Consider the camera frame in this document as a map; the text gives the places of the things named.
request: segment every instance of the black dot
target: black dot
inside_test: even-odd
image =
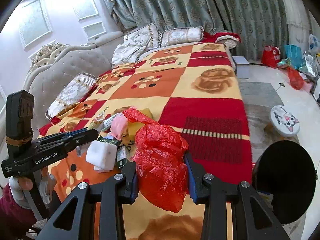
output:
[[[75,171],[76,169],[77,169],[77,165],[72,164],[71,167],[70,167],[70,170],[71,171]]]

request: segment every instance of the red plastic bag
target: red plastic bag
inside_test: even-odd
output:
[[[139,190],[153,205],[177,213],[181,210],[188,188],[188,171],[183,162],[188,143],[169,125],[156,121],[134,108],[123,111],[129,122],[145,125],[137,131]]]
[[[296,89],[300,90],[303,87],[303,78],[300,76],[299,72],[291,67],[288,68],[288,77],[290,79],[290,85]]]
[[[265,46],[262,54],[261,63],[271,68],[277,68],[280,62],[280,49],[278,47]]]

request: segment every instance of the round white stool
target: round white stool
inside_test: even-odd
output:
[[[282,137],[293,137],[300,130],[298,119],[284,106],[274,106],[270,111],[270,122],[265,129],[272,125]]]

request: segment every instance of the human hand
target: human hand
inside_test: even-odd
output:
[[[43,202],[49,204],[52,200],[52,191],[57,184],[57,181],[52,174],[48,173],[48,167],[41,170],[41,175],[41,182],[37,185],[38,190]],[[26,177],[13,176],[9,179],[9,186],[15,202],[22,208],[30,209],[30,205],[24,196],[23,190],[31,190],[34,186],[32,181]]]

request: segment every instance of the black trash can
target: black trash can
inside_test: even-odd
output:
[[[252,186],[273,194],[273,213],[281,224],[299,219],[308,209],[316,189],[316,172],[307,151],[283,140],[270,145],[252,172]]]

